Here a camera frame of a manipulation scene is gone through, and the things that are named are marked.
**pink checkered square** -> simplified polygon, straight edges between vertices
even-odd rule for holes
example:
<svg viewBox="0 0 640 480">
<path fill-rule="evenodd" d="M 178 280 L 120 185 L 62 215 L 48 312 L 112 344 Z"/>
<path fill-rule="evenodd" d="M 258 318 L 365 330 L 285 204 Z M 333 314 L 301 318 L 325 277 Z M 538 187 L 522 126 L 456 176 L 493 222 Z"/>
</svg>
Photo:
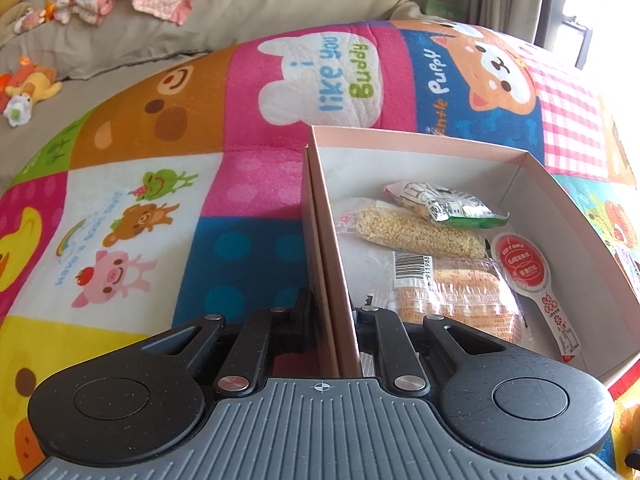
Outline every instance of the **pink checkered square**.
<svg viewBox="0 0 640 480">
<path fill-rule="evenodd" d="M 512 44 L 527 64 L 540 98 L 546 168 L 555 174 L 606 179 L 607 152 L 597 97 L 548 51 L 524 42 Z"/>
</svg>

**red round sticker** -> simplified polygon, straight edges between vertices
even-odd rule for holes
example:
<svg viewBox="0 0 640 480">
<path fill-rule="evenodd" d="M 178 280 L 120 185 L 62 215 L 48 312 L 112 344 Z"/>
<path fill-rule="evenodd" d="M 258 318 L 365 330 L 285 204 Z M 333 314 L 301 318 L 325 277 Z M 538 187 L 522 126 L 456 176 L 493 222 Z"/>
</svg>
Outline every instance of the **red round sticker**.
<svg viewBox="0 0 640 480">
<path fill-rule="evenodd" d="M 498 235 L 494 248 L 494 257 L 517 285 L 536 290 L 545 284 L 545 262 L 531 242 L 515 234 Z"/>
</svg>

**stuffed animal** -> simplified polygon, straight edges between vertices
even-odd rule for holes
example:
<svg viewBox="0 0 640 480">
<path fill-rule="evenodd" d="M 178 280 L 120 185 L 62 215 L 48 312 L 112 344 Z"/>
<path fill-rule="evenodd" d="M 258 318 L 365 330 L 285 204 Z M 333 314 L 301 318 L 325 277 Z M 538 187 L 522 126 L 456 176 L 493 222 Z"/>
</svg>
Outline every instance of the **stuffed animal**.
<svg viewBox="0 0 640 480">
<path fill-rule="evenodd" d="M 37 65 L 33 64 L 27 57 L 20 58 L 20 67 L 9 77 L 4 85 L 2 85 L 2 91 L 0 91 L 0 110 L 4 111 L 9 103 L 10 97 L 4 93 L 4 89 L 7 86 L 19 86 L 24 83 L 33 72 L 35 72 Z"/>
<path fill-rule="evenodd" d="M 37 102 L 53 97 L 62 88 L 62 83 L 54 83 L 56 71 L 53 68 L 36 67 L 20 86 L 7 86 L 4 92 L 11 98 L 4 116 L 11 126 L 21 126 L 31 119 L 31 110 Z"/>
<path fill-rule="evenodd" d="M 55 10 L 56 4 L 52 2 L 47 2 L 42 10 L 31 9 L 14 23 L 14 34 L 17 36 L 43 23 L 50 22 Z"/>
</svg>

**snack package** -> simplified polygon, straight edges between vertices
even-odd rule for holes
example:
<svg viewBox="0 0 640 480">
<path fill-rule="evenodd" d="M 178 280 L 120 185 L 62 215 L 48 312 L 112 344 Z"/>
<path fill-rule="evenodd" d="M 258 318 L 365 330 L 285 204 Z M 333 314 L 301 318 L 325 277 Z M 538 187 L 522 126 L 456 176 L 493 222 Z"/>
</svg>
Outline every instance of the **snack package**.
<svg viewBox="0 0 640 480">
<path fill-rule="evenodd" d="M 357 234 L 370 242 L 411 253 L 485 258 L 484 239 L 475 231 L 436 225 L 402 207 L 367 198 L 335 206 L 338 234 Z"/>
<path fill-rule="evenodd" d="M 401 206 L 438 225 L 465 229 L 492 229 L 507 223 L 509 216 L 492 212 L 475 196 L 443 186 L 420 182 L 396 182 L 385 187 Z"/>
<path fill-rule="evenodd" d="M 516 297 L 493 260 L 396 251 L 379 253 L 377 259 L 386 279 L 366 304 L 391 308 L 408 323 L 441 314 L 514 344 L 528 336 Z"/>
</svg>

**colorful blanket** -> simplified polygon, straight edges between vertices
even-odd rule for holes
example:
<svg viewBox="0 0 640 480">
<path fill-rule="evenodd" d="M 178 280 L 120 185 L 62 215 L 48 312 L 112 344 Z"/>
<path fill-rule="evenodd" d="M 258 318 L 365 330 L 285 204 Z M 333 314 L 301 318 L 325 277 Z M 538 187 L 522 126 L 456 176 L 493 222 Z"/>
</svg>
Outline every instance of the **colorful blanket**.
<svg viewBox="0 0 640 480">
<path fill-rule="evenodd" d="M 292 306 L 310 124 L 529 150 L 610 247 L 640 257 L 614 123 L 544 50 L 374 22 L 209 54 L 70 124 L 0 198 L 0 480 L 42 459 L 26 407 L 48 375 L 193 317 Z"/>
</svg>

